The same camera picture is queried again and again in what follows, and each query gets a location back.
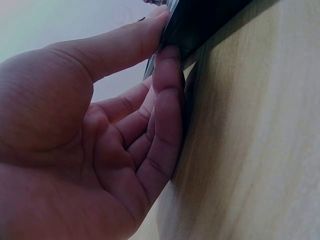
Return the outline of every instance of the light wood grain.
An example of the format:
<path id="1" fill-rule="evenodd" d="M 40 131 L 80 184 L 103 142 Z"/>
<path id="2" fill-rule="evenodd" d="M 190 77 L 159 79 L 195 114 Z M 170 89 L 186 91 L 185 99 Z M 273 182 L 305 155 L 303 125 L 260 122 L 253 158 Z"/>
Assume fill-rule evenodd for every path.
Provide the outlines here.
<path id="1" fill-rule="evenodd" d="M 175 176 L 132 239 L 320 239 L 320 1 L 256 0 L 205 48 Z"/>

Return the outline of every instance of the palm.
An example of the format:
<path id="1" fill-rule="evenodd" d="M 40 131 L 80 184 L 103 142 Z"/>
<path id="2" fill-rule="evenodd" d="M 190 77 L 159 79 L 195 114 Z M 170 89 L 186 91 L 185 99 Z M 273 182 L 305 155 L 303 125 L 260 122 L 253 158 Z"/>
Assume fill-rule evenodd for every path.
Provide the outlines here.
<path id="1" fill-rule="evenodd" d="M 139 28 L 154 25 L 145 34 L 158 38 L 166 17 Z M 149 57 L 158 44 L 146 41 L 143 52 L 133 47 L 117 62 L 128 53 L 100 52 L 106 40 L 58 43 L 0 67 L 0 180 L 10 200 L 0 204 L 13 205 L 2 216 L 15 219 L 0 224 L 11 229 L 8 238 L 127 238 L 174 171 L 184 100 L 177 51 L 158 55 L 152 79 L 90 104 L 95 81 Z"/>

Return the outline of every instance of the fingernail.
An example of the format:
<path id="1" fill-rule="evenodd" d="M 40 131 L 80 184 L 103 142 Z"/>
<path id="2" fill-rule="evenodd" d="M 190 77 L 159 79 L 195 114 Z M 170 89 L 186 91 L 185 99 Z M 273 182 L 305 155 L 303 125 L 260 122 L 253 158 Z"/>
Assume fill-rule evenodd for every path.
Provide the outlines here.
<path id="1" fill-rule="evenodd" d="M 152 12 L 150 12 L 146 17 L 147 18 L 155 18 L 160 16 L 162 13 L 168 10 L 167 5 L 161 5 L 156 7 Z"/>

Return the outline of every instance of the black object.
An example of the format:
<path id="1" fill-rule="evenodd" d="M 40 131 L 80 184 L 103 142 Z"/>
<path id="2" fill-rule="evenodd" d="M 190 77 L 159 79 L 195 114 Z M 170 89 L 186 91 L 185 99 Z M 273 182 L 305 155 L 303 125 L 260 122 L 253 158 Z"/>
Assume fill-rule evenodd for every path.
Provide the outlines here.
<path id="1" fill-rule="evenodd" d="M 184 61 L 250 2 L 252 0 L 173 0 L 159 50 L 168 45 L 178 46 Z M 153 72 L 154 57 L 148 61 L 144 78 Z"/>

